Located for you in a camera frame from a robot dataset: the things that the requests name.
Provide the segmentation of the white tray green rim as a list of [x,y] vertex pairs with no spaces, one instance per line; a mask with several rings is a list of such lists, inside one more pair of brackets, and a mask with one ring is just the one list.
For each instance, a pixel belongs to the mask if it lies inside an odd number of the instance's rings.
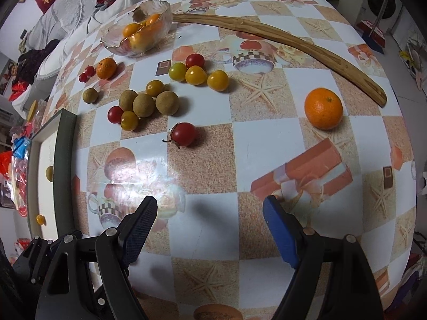
[[55,241],[74,230],[71,168],[77,116],[62,109],[30,140],[27,220],[30,234]]

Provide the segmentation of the red cherry tomato with stem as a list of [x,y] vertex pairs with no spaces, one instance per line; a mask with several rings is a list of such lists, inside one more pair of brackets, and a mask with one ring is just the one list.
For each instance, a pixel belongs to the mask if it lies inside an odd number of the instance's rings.
[[190,146],[197,137],[197,129],[194,125],[188,122],[177,123],[169,131],[167,139],[163,139],[164,143],[173,143],[178,148]]

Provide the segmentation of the snack pile on stool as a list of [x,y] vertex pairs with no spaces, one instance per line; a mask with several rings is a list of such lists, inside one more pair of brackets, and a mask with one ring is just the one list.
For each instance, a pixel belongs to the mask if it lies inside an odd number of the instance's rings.
[[5,143],[1,142],[1,206],[15,208],[27,217],[27,164],[30,137],[33,133],[33,109],[24,109],[23,116],[14,122]]

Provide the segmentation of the white washing machine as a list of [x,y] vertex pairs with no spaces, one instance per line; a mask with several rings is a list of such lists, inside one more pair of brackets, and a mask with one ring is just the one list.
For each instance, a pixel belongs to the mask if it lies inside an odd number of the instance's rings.
[[383,14],[378,27],[385,33],[392,30],[402,9],[400,0],[363,0],[356,23],[368,20],[372,24],[376,21],[381,10]]

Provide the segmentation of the yellow cherry tomato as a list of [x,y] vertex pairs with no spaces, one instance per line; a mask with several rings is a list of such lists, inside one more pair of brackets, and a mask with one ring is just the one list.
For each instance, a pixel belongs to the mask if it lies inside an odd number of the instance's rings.
[[207,78],[207,85],[217,92],[223,92],[228,88],[230,79],[228,74],[222,70],[216,70],[209,74]]

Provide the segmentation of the red broom and dustpan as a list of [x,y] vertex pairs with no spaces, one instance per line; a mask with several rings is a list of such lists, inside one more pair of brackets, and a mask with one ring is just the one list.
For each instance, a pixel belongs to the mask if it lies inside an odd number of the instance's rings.
[[365,41],[366,45],[373,51],[378,52],[380,54],[383,54],[384,46],[382,46],[373,36],[376,34],[375,30],[379,26],[379,23],[386,10],[387,4],[388,4],[388,0],[383,0],[381,8],[379,9],[378,15],[374,23],[371,25],[369,29],[368,29],[368,26],[363,23],[363,29],[362,29],[363,31],[362,39]]

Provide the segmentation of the large orange tangerine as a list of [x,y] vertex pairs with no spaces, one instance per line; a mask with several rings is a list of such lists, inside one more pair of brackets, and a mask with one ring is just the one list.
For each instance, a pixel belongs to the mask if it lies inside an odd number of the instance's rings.
[[317,129],[335,129],[344,115],[344,108],[339,96],[324,87],[311,90],[305,98],[305,116]]

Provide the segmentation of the small orange tangerine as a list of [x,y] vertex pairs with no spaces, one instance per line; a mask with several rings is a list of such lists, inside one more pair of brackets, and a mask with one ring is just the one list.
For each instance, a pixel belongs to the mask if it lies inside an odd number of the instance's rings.
[[99,61],[96,66],[96,75],[99,79],[107,80],[114,75],[117,70],[117,63],[114,59],[107,57]]

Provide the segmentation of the glass fruit bowl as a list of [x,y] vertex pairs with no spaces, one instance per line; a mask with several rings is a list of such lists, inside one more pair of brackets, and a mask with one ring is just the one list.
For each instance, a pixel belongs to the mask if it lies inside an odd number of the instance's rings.
[[139,57],[160,44],[171,27],[170,3],[146,0],[115,19],[101,37],[101,44],[114,55]]

